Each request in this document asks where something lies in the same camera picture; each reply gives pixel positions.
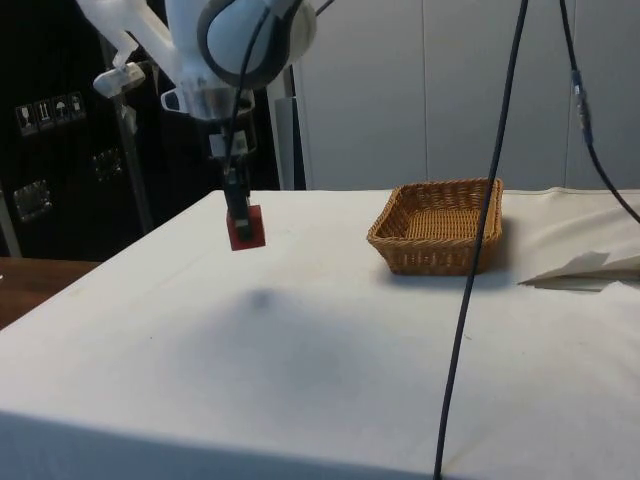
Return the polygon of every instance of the wicker basket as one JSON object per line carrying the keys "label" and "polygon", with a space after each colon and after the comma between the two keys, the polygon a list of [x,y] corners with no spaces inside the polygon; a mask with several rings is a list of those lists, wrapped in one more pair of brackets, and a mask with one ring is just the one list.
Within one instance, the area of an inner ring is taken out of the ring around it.
{"label": "wicker basket", "polygon": [[[396,188],[367,240],[401,275],[467,275],[487,179]],[[502,236],[503,184],[496,180],[478,272],[489,267]]]}

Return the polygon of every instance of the white cabinet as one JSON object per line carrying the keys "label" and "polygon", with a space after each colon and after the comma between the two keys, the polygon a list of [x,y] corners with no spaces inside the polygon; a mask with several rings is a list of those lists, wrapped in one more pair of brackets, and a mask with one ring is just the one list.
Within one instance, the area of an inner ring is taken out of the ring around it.
{"label": "white cabinet", "polygon": [[[309,188],[486,175],[519,3],[337,0],[295,67]],[[602,163],[638,188],[640,4],[567,5]],[[499,171],[507,188],[603,188],[570,80],[558,0],[529,2]]]}
{"label": "white cabinet", "polygon": [[427,178],[422,8],[337,0],[318,19],[316,42],[295,67],[309,188]]}

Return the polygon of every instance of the wooden surface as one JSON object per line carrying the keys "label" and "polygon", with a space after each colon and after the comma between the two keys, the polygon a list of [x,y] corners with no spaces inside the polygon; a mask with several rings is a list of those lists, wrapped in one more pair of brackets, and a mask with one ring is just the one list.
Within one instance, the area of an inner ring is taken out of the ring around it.
{"label": "wooden surface", "polygon": [[96,268],[99,263],[0,258],[0,330]]}

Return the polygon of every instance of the sticker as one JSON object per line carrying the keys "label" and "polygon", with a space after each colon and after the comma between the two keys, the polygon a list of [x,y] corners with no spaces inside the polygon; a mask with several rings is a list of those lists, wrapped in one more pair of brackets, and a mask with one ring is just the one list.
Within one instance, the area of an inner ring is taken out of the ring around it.
{"label": "sticker", "polygon": [[84,109],[84,101],[80,92],[69,94],[69,111],[73,120],[81,120],[87,118],[87,112]]}
{"label": "sticker", "polygon": [[23,137],[38,133],[38,122],[33,112],[33,105],[16,107],[16,116],[18,117],[18,125]]}
{"label": "sticker", "polygon": [[53,109],[51,108],[51,102],[49,100],[40,100],[39,102],[34,103],[33,109],[36,111],[36,118],[38,119],[40,130],[55,127],[56,124],[53,120]]}
{"label": "sticker", "polygon": [[16,190],[13,192],[13,201],[23,223],[35,220],[53,208],[51,192],[49,192],[46,180],[38,180]]}
{"label": "sticker", "polygon": [[65,95],[60,95],[53,99],[53,111],[58,125],[67,123],[71,120],[71,112],[69,111],[69,100]]}
{"label": "sticker", "polygon": [[[213,158],[225,157],[227,151],[227,138],[224,135],[209,135],[209,143],[211,144],[211,154],[213,155]],[[249,153],[247,134],[244,131],[236,132],[233,137],[231,155],[237,157],[238,155],[246,155],[247,153]]]}

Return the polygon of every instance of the white panel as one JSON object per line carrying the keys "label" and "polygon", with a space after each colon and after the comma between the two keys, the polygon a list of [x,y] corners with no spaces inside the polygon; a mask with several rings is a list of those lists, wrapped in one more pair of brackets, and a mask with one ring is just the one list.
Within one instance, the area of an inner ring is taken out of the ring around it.
{"label": "white panel", "polygon": [[[519,4],[425,0],[430,178],[487,175]],[[573,14],[573,0],[568,5]],[[564,184],[570,77],[563,39],[558,1],[530,2],[499,172],[507,188]]]}
{"label": "white panel", "polygon": [[426,178],[422,7],[339,0],[319,18],[316,42],[295,69],[309,188]]}
{"label": "white panel", "polygon": [[[593,115],[600,162],[618,188],[640,187],[640,4],[580,0],[576,56]],[[572,108],[567,184],[604,188],[593,169]]]}

